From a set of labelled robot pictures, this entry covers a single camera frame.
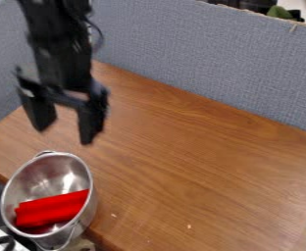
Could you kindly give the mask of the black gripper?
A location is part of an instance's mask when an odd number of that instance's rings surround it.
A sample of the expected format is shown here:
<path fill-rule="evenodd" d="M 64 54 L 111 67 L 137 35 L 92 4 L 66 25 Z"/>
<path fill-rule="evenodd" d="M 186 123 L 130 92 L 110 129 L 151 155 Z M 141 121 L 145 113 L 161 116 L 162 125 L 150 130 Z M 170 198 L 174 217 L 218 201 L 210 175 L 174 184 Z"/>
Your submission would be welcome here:
<path fill-rule="evenodd" d="M 83 145 L 103 132 L 109 109 L 107 88 L 92 77 L 92 45 L 82 37 L 28 36 L 35 64 L 19 66 L 18 92 L 34 128 L 43 132 L 58 115 L 54 103 L 78 109 Z"/>

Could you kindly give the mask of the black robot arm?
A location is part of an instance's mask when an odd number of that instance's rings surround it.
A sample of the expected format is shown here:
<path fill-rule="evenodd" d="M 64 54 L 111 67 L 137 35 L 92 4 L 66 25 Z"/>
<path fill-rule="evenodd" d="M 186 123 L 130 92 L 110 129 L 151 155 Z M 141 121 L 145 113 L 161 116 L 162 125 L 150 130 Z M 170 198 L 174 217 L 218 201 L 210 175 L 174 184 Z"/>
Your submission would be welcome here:
<path fill-rule="evenodd" d="M 92 143 L 103 131 L 109 90 L 92 77 L 90 0 L 18 0 L 27 23 L 35 65 L 16 67 L 18 92 L 38 131 L 58 119 L 59 105 L 79 118 L 80 141 Z"/>

